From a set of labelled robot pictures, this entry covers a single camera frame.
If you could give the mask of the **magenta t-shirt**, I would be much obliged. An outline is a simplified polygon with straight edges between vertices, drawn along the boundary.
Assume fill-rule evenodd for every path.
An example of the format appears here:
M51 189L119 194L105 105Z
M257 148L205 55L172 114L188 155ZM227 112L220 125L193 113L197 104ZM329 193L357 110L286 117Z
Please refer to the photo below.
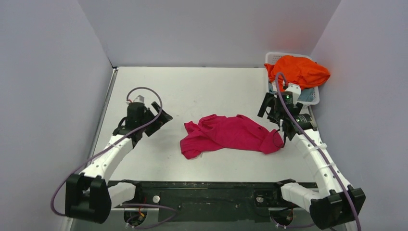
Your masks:
M187 136L180 140L180 149L186 159L223 148L272 154L284 146L276 129L269 131L244 115L213 114L201 118L197 124L185 123L184 127Z

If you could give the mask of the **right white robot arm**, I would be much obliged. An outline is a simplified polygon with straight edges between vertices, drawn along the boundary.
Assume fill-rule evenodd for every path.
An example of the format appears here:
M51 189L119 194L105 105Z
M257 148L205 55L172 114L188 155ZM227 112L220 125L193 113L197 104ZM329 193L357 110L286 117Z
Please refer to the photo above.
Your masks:
M347 228L359 231L358 215L366 196L342 175L322 142L313 117L301 112L303 107L294 101L292 92L286 91L266 93L258 111L258 117L266 115L270 122L280 126L283 139L300 152L318 187L313 191L293 179L281 180L272 200L277 206L292 203L304 209L321 230L346 224Z

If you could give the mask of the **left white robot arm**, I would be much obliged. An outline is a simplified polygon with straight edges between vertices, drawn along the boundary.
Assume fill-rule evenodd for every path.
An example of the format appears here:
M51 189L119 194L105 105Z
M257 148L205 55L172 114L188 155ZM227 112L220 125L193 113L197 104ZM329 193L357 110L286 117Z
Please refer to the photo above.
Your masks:
M102 224L112 208L127 202L137 207L143 202L143 193L136 184L128 180L109 187L113 172L142 139L157 132L173 117L153 102L154 115L144 103L134 102L127 106L127 115L122 118L102 151L95 155L90 165L78 174L71 174L65 185L65 215Z

